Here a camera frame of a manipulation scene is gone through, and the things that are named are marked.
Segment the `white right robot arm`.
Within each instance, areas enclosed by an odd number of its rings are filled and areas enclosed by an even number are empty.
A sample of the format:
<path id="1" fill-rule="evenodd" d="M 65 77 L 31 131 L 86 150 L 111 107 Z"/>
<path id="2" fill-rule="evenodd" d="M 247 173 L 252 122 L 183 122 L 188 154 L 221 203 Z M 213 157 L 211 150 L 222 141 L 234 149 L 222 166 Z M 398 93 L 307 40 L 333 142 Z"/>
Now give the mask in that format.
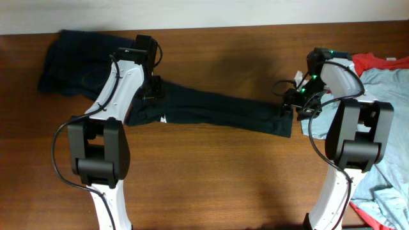
<path id="1" fill-rule="evenodd" d="M 394 115 L 389 102 L 381 102 L 364 88 L 352 56 L 327 48 L 307 55 L 308 71 L 283 95 L 283 107 L 307 120 L 312 136 L 313 119 L 327 105 L 337 107 L 319 153 L 328 164 L 323 188 L 314 208 L 306 213 L 307 230 L 341 229 L 344 213 L 357 185 L 385 154 Z"/>

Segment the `dark green t-shirt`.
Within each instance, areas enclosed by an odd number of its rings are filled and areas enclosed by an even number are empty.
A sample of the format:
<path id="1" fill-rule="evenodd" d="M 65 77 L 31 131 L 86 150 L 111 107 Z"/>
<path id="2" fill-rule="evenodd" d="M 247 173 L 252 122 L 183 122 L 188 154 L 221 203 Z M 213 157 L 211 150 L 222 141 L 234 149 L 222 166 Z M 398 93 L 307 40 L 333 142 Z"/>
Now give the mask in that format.
<path id="1" fill-rule="evenodd" d="M 280 105 L 198 91 L 165 82 L 163 98 L 133 100 L 125 124 L 132 127 L 156 121 L 208 123 L 290 138 L 293 115 Z"/>

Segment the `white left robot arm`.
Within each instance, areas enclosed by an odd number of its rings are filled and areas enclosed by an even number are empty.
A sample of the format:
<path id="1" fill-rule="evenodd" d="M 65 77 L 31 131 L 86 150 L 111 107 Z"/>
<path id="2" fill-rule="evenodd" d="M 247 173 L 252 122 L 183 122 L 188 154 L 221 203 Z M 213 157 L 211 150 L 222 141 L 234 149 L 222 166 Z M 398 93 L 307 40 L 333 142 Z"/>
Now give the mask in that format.
<path id="1" fill-rule="evenodd" d="M 157 95 L 153 74 L 156 50 L 118 49 L 110 56 L 110 72 L 93 105 L 69 122 L 72 171 L 93 199 L 100 229 L 132 229 L 127 215 L 124 180 L 130 149 L 124 123 L 135 98 Z"/>

